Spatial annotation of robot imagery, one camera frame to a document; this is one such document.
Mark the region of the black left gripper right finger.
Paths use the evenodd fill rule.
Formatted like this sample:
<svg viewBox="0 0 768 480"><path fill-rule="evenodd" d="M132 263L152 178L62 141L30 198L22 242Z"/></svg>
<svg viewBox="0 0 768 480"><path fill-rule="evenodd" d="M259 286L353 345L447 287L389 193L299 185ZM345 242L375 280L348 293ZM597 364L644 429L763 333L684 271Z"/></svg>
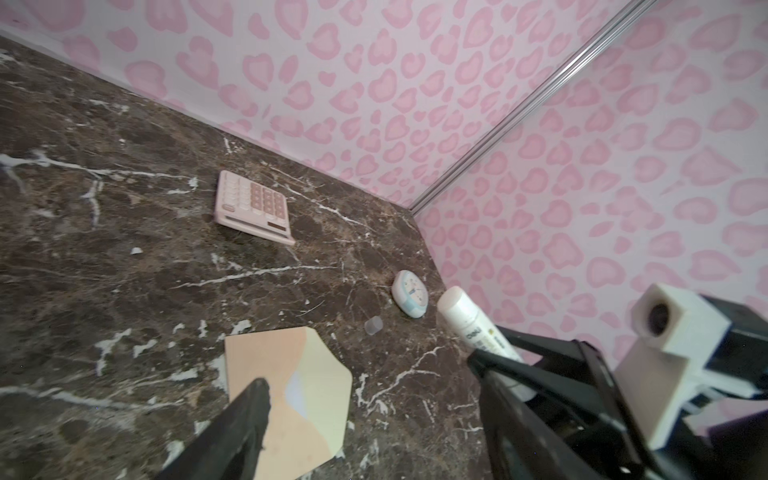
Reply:
<svg viewBox="0 0 768 480"><path fill-rule="evenodd" d="M597 348L501 332L540 359L528 365L482 350L468 359L494 478L677 478L677 465L646 445Z"/></svg>

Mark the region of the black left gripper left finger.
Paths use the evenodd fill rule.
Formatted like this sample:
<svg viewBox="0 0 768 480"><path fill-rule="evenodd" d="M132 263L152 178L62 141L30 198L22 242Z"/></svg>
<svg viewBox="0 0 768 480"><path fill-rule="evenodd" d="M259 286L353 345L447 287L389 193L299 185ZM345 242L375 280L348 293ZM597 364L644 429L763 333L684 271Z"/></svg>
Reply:
<svg viewBox="0 0 768 480"><path fill-rule="evenodd" d="M257 378L156 477L252 479L263 450L270 409L269 384Z"/></svg>

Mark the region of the white letter paper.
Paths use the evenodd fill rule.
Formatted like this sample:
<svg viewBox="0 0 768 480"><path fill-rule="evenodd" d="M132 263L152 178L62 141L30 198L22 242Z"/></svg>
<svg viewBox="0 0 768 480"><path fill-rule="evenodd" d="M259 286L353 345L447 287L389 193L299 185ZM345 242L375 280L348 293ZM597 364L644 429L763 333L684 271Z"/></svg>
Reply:
<svg viewBox="0 0 768 480"><path fill-rule="evenodd" d="M301 417L307 419L308 411L306 407L305 394L302 385L302 375L299 370L292 373L284 389L284 396L287 404L295 410Z"/></svg>

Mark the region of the beige envelope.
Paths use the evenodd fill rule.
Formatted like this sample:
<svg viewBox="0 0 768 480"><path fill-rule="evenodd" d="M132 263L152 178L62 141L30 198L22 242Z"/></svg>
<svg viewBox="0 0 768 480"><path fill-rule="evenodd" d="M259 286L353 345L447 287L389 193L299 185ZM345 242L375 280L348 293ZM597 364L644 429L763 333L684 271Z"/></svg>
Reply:
<svg viewBox="0 0 768 480"><path fill-rule="evenodd" d="M352 374L316 330L228 336L225 366L231 400L255 379L269 385L268 427L256 479L298 479L342 450Z"/></svg>

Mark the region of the white glue stick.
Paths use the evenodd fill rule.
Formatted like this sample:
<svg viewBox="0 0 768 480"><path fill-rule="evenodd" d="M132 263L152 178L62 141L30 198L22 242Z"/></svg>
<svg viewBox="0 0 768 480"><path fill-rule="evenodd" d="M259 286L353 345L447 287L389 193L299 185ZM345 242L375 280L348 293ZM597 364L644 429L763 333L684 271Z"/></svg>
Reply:
<svg viewBox="0 0 768 480"><path fill-rule="evenodd" d="M525 361L485 312L459 286L446 290L437 310L450 329L472 350L484 351L507 360Z"/></svg>

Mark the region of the white round clock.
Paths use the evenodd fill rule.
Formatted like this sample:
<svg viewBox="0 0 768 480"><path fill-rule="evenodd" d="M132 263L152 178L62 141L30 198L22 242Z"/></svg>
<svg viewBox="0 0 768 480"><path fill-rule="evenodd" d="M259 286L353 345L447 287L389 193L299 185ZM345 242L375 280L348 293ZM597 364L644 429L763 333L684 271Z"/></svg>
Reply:
<svg viewBox="0 0 768 480"><path fill-rule="evenodd" d="M399 271L391 286L396 305L408 317L422 318L428 308L429 293L422 280L409 270Z"/></svg>

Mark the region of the clear glue stick cap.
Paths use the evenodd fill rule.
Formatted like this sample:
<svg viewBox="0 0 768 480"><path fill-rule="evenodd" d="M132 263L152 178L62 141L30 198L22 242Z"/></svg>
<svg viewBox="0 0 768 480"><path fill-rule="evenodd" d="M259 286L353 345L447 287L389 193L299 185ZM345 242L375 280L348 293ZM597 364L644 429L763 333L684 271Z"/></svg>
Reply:
<svg viewBox="0 0 768 480"><path fill-rule="evenodd" d="M374 316L364 323L364 330L367 335L373 336L383 329L383 320L379 316Z"/></svg>

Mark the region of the pink calculator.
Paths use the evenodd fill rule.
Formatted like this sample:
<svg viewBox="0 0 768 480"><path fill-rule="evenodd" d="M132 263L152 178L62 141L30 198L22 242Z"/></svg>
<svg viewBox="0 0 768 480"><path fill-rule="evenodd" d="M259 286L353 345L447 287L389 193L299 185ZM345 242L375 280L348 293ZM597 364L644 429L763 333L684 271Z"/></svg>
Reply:
<svg viewBox="0 0 768 480"><path fill-rule="evenodd" d="M283 194L233 172L219 172L214 206L216 223L262 239L293 246Z"/></svg>

